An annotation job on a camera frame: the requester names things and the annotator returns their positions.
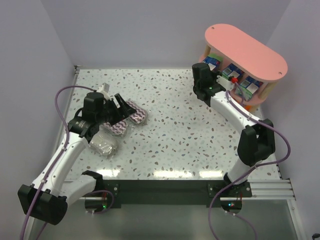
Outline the purple striped sponge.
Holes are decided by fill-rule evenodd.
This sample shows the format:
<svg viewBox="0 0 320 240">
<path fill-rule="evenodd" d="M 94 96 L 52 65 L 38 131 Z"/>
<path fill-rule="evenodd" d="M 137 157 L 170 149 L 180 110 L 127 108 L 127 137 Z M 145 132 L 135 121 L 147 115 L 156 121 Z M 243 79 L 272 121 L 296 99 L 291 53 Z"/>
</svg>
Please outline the purple striped sponge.
<svg viewBox="0 0 320 240">
<path fill-rule="evenodd" d="M 128 124 L 124 120 L 117 122 L 114 125 L 106 122 L 102 126 L 115 137 L 124 137 L 128 130 Z"/>
<path fill-rule="evenodd" d="M 126 103 L 135 110 L 135 113 L 130 115 L 129 120 L 135 125 L 144 125 L 148 119 L 148 112 L 132 100 L 128 100 Z"/>
</svg>

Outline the green sponge pack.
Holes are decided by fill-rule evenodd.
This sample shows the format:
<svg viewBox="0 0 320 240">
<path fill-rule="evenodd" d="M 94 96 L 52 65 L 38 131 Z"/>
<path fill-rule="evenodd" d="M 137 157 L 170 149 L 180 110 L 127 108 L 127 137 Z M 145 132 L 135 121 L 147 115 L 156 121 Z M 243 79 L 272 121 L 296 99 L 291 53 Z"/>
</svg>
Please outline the green sponge pack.
<svg viewBox="0 0 320 240">
<path fill-rule="evenodd" d="M 235 89 L 235 94 L 243 97 L 245 101 L 250 101 L 263 84 L 264 83 L 262 81 L 258 81 L 251 76 L 247 76 L 239 84 L 240 89 L 238 87 Z"/>
<path fill-rule="evenodd" d="M 223 57 L 215 53 L 210 53 L 202 60 L 202 62 L 206 63 L 211 71 L 218 71 L 223 62 Z"/>
<path fill-rule="evenodd" d="M 225 67 L 222 71 L 222 77 L 225 79 L 229 79 L 230 77 L 232 78 L 237 78 L 238 80 L 241 80 L 243 75 L 244 75 L 244 71 L 241 70 L 240 68 L 238 68 L 236 65 L 234 65 L 233 63 L 230 63 L 227 67 Z"/>
</svg>

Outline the grey scrubber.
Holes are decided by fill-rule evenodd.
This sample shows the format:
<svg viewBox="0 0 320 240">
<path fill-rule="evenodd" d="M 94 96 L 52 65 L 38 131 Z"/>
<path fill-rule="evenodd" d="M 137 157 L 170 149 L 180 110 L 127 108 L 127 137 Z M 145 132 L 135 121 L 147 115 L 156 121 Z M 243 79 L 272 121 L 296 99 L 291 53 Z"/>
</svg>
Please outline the grey scrubber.
<svg viewBox="0 0 320 240">
<path fill-rule="evenodd" d="M 99 131 L 91 139 L 89 146 L 99 155 L 111 158 L 119 150 L 117 140 L 112 136 L 103 131 Z"/>
</svg>

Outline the orange sponge box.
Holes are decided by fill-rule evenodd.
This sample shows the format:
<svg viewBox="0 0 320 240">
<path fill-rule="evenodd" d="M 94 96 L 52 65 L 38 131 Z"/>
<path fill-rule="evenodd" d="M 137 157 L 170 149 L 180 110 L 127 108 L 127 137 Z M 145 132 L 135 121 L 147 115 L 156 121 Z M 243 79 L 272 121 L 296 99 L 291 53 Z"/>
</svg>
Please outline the orange sponge box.
<svg viewBox="0 0 320 240">
<path fill-rule="evenodd" d="M 246 106 L 245 106 L 245 109 L 246 109 L 247 111 L 250 111 L 250 110 L 252 109 L 252 106 L 251 106 L 251 105 L 246 105 Z"/>
</svg>

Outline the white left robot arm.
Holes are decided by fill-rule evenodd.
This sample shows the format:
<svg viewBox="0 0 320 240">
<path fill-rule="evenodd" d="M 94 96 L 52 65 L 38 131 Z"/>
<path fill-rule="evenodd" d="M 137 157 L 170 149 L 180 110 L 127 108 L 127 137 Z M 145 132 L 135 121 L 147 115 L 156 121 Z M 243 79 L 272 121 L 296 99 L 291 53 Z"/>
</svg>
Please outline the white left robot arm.
<svg viewBox="0 0 320 240">
<path fill-rule="evenodd" d="M 75 160 L 99 132 L 100 125 L 115 125 L 134 113 L 136 110 L 118 93 L 106 98 L 102 92 L 89 92 L 83 107 L 68 122 L 60 148 L 42 173 L 31 185 L 23 184 L 19 188 L 17 195 L 26 216 L 57 225 L 68 207 L 79 198 L 105 191 L 103 176 L 90 170 L 84 171 L 70 186 L 64 188 L 63 184 Z"/>
</svg>

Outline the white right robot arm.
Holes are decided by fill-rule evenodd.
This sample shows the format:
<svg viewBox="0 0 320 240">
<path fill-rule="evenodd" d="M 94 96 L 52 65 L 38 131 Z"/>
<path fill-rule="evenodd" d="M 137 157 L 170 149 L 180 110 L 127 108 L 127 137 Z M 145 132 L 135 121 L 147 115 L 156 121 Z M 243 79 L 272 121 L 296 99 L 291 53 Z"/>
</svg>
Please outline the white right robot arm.
<svg viewBox="0 0 320 240">
<path fill-rule="evenodd" d="M 197 98 L 225 117 L 240 134 L 238 160 L 223 178 L 227 184 L 242 184 L 248 179 L 243 176 L 245 173 L 275 152 L 274 124 L 269 119 L 261 120 L 245 110 L 218 83 L 218 72 L 211 71 L 208 64 L 193 64 L 192 75 L 193 92 Z"/>
</svg>

